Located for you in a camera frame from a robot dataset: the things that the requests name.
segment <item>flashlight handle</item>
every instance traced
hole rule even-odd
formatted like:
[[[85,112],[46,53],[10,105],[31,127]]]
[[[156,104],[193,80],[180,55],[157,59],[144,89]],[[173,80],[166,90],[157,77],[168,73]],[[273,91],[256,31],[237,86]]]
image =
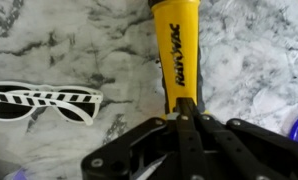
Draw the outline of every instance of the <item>flashlight handle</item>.
[[[199,0],[149,0],[162,64],[166,113],[173,112],[178,97],[192,98],[204,111],[198,57],[199,3]]]

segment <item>black plastic part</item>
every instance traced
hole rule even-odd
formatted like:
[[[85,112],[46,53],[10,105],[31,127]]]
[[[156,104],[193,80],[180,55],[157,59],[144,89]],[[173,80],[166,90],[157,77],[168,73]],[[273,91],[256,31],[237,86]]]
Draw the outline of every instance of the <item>black plastic part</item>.
[[[150,8],[152,8],[154,5],[156,5],[162,1],[165,1],[165,0],[148,0],[148,5]]]
[[[298,142],[240,119],[229,120],[227,128],[239,136],[261,163],[286,177],[298,177]]]
[[[201,67],[200,67],[200,60],[201,60],[201,51],[198,46],[198,58],[197,58],[197,108],[200,112],[205,112],[205,103],[203,102],[202,98],[202,85],[203,85],[203,77],[201,74]]]
[[[222,125],[189,98],[175,111],[176,120],[149,119],[88,155],[83,179],[136,179],[164,159],[148,179],[298,180],[298,142],[240,119]]]
[[[162,87],[165,90],[165,113],[169,114],[169,100],[168,100],[168,95],[167,95],[167,86],[166,86],[166,81],[165,81],[165,77],[162,77]]]
[[[82,161],[84,180],[131,179],[137,171],[145,171],[151,162],[162,157],[151,149],[154,134],[165,129],[166,122],[151,118],[120,138],[91,153]],[[94,167],[93,161],[101,159],[102,166]]]

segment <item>white sunglasses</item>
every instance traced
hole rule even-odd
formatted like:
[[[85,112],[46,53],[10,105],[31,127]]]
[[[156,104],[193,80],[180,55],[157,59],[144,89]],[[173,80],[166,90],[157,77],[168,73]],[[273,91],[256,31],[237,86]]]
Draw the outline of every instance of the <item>white sunglasses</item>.
[[[0,82],[0,121],[17,121],[38,107],[54,107],[66,120],[91,125],[103,100],[101,91],[82,86]]]

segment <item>white marble countertop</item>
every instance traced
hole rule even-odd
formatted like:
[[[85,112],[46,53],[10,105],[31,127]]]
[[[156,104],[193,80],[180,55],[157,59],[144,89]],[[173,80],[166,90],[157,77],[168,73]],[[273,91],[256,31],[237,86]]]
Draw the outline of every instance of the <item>white marble countertop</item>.
[[[205,0],[200,48],[210,112],[288,134],[298,117],[298,1]],[[163,114],[158,57],[147,1],[0,0],[0,81],[105,92],[91,127],[52,108],[0,122],[0,179],[20,167],[31,180],[81,179],[85,155]]]

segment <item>sunglasses frame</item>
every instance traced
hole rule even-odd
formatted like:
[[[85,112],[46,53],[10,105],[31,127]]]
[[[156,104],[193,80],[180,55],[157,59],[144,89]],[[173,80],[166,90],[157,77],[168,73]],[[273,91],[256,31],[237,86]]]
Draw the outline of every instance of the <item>sunglasses frame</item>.
[[[59,100],[59,101],[65,101],[65,102],[76,102],[76,103],[100,104],[103,100],[102,95],[89,95],[89,94],[67,93],[67,92],[16,90],[16,91],[8,91],[8,93],[29,96],[29,97]]]
[[[81,117],[81,119],[84,120],[83,122],[85,122],[88,126],[93,124],[93,119],[84,110],[73,104],[63,101],[0,92],[0,103],[1,102],[15,105],[23,105],[35,109],[39,107],[64,108],[76,113],[78,116]]]
[[[78,91],[84,91],[86,93],[89,94],[83,94],[83,95],[97,95],[97,96],[101,96],[101,101],[103,99],[103,93],[99,90],[95,90],[92,88],[88,88],[88,87],[82,87],[82,86],[51,86],[51,85],[33,85],[33,84],[28,84],[28,83],[22,83],[22,82],[14,82],[14,81],[0,81],[0,86],[16,86],[16,87],[23,87],[23,88],[27,88],[29,90],[24,90],[24,91],[35,91],[35,92],[41,92],[41,93],[52,93],[52,92],[59,92],[61,90],[78,90]],[[18,90],[13,90],[13,91],[9,91],[9,92],[4,92],[4,93],[11,93],[13,95],[15,95],[15,93],[17,93]],[[94,111],[93,111],[93,115],[91,116],[91,119],[94,119],[98,112],[99,112],[99,108],[100,108],[100,103],[92,103],[95,105]],[[72,123],[76,123],[76,124],[84,124],[85,120],[83,119],[83,121],[77,121],[77,120],[73,120],[68,118],[67,116],[65,116],[57,106],[52,106],[56,112],[58,114],[60,114],[60,116],[64,119],[67,120],[69,122]],[[25,115],[21,116],[21,117],[17,117],[17,118],[9,118],[9,119],[4,119],[4,118],[0,118],[0,121],[3,122],[10,122],[10,121],[18,121],[18,120],[22,120],[27,118],[28,116],[30,116],[38,107],[32,107],[32,109],[26,113]]]

